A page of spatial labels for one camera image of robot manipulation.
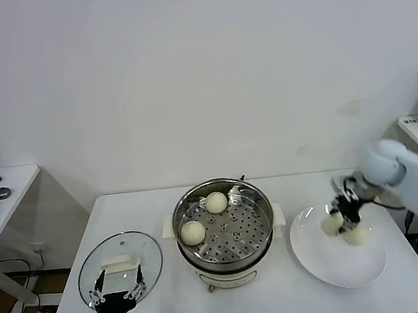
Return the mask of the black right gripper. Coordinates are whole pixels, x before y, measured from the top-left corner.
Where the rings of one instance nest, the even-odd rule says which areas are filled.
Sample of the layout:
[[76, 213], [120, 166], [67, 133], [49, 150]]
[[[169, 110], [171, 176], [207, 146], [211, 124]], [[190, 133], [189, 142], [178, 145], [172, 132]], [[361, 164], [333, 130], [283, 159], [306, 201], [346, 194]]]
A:
[[367, 203], [367, 200], [359, 197], [354, 190], [344, 188], [341, 176], [333, 176], [330, 182], [334, 190], [334, 198], [330, 203], [330, 213], [340, 213], [344, 217], [344, 221], [337, 232], [348, 233], [355, 230], [359, 226], [358, 222], [361, 221], [359, 212], [362, 206]]

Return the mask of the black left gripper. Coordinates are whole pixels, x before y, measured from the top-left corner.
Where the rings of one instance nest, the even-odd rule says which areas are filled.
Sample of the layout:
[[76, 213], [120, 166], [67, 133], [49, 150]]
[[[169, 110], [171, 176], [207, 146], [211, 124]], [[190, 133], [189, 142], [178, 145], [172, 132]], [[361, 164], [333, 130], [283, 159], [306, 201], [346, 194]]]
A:
[[89, 290], [89, 307], [96, 306], [97, 313], [127, 313], [134, 309], [137, 301], [141, 300], [141, 296], [147, 290], [141, 265], [138, 265], [136, 271], [135, 286], [130, 291], [103, 295], [106, 272], [102, 270], [99, 277], [94, 281], [94, 288]]

